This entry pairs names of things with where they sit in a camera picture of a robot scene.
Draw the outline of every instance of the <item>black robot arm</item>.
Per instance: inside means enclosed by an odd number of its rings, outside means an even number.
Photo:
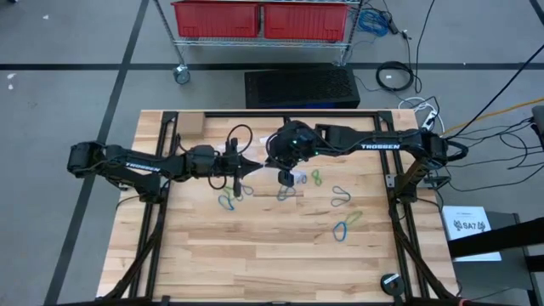
[[[454,146],[459,152],[448,156],[448,148]],[[412,154],[416,161],[406,175],[398,177],[399,192],[406,193],[406,186],[415,186],[430,170],[443,167],[465,157],[468,148],[457,142],[442,139],[439,135],[418,129],[399,132],[360,132],[351,127],[317,124],[309,127],[300,121],[288,121],[266,143],[268,158],[266,167],[280,169],[278,181],[285,186],[293,186],[290,171],[302,161],[324,156],[349,155],[357,150],[405,150]]]
[[[240,196],[240,179],[262,167],[237,153],[237,139],[231,139],[223,154],[211,145],[197,145],[176,156],[156,157],[127,150],[119,145],[82,142],[71,147],[68,171],[77,178],[97,174],[116,187],[134,187],[141,201],[158,203],[163,200],[161,177],[175,182],[191,178],[232,177],[235,195]],[[145,170],[148,174],[132,169]]]

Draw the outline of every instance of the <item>blue cable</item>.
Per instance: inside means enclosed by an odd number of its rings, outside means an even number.
[[[381,13],[374,10],[363,10],[357,20],[359,31],[369,32],[377,37],[384,37],[389,32],[388,19]]]
[[[349,18],[353,19],[355,12],[356,11],[350,10]],[[346,63],[351,60],[351,56],[357,45],[360,43],[373,44],[376,41],[376,38],[386,36],[389,32],[389,22],[384,13],[377,12],[373,9],[363,8],[359,14],[359,19],[357,20],[357,31],[365,31],[374,34],[375,36],[372,40],[360,40],[351,46],[349,55],[346,58]]]

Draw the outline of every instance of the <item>wooden table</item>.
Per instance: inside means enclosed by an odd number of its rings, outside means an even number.
[[[417,126],[412,110],[392,113],[396,130]],[[155,153],[161,116],[159,110],[142,111],[133,150]],[[292,119],[312,127],[328,123],[374,130],[372,120],[365,118]],[[240,123],[252,127],[254,133],[244,156],[263,162],[266,153],[260,139],[282,125],[280,117],[207,118],[205,138],[184,140],[183,146],[210,144],[223,149],[227,133]],[[248,140],[243,129],[234,136],[240,145]],[[406,170],[413,158],[405,152],[401,157]],[[170,295],[173,301],[392,301],[379,286],[384,274],[398,273],[399,267],[378,152],[319,156],[296,169],[308,174],[307,184],[295,186],[296,196],[278,201],[277,170],[262,169],[243,180],[254,194],[235,201],[233,212],[218,204],[222,191],[212,190],[206,179],[173,184],[154,299]],[[311,178],[314,169],[320,170],[321,186]],[[349,204],[331,206],[334,185],[351,194]],[[123,192],[121,198],[134,195],[134,191]],[[428,190],[419,190],[418,196],[435,201]],[[419,201],[412,209],[423,259],[455,294],[456,277],[437,207]],[[97,296],[111,290],[133,261],[143,211],[144,204],[136,199],[119,207]],[[335,241],[332,228],[354,211],[363,212],[362,217],[348,227],[345,242]],[[419,296],[411,260],[408,265],[414,295]],[[145,281],[142,277],[141,287]]]

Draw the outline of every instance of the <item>shelf leg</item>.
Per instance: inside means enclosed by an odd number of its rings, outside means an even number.
[[[155,4],[156,10],[159,12],[159,15],[161,16],[162,24],[164,25],[164,28],[167,30],[168,37],[170,38],[170,43],[172,44],[173,49],[176,52],[176,55],[178,56],[179,67],[184,67],[185,69],[187,69],[187,65],[185,65],[184,57],[181,54],[181,51],[179,51],[179,47],[175,43],[176,39],[173,37],[172,30],[170,30],[170,25],[168,25],[167,17],[164,15],[164,11],[162,10],[159,0],[153,0],[153,3]]]
[[[342,52],[340,53],[340,60],[335,63],[335,65],[344,66],[348,63],[349,58],[351,58],[351,54],[353,53],[352,47],[354,35],[357,30],[357,20],[359,20],[360,11],[363,8],[364,1],[365,0],[360,0],[359,4],[357,5],[357,13],[355,14],[355,17],[353,19],[354,23],[351,25],[351,30],[349,31],[348,46],[342,50]]]

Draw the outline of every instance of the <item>red crate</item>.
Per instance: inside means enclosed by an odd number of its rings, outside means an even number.
[[[345,4],[265,4],[264,36],[342,41],[347,12]]]
[[[256,37],[257,3],[172,3],[181,37]]]

